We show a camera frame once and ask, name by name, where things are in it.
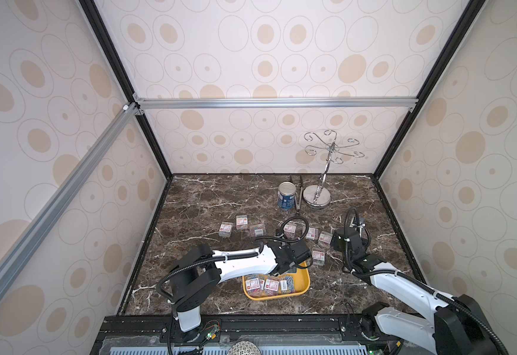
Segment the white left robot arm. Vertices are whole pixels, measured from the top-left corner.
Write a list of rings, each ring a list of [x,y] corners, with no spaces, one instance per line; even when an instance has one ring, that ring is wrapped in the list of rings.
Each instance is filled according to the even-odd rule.
[[[156,291],[171,304],[172,317],[182,333],[201,328],[200,306],[220,283],[252,274],[278,277],[313,258],[304,241],[261,238],[258,242],[256,248],[239,251],[197,245],[158,281]]]

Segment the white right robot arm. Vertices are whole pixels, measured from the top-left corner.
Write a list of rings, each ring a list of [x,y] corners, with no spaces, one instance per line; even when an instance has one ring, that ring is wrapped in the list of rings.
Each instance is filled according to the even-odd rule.
[[[413,309],[407,314],[378,302],[360,318],[362,335],[407,340],[432,354],[507,354],[502,340],[472,297],[438,291],[368,252],[362,225],[333,233],[331,246],[343,254],[344,268],[365,283],[385,291]]]

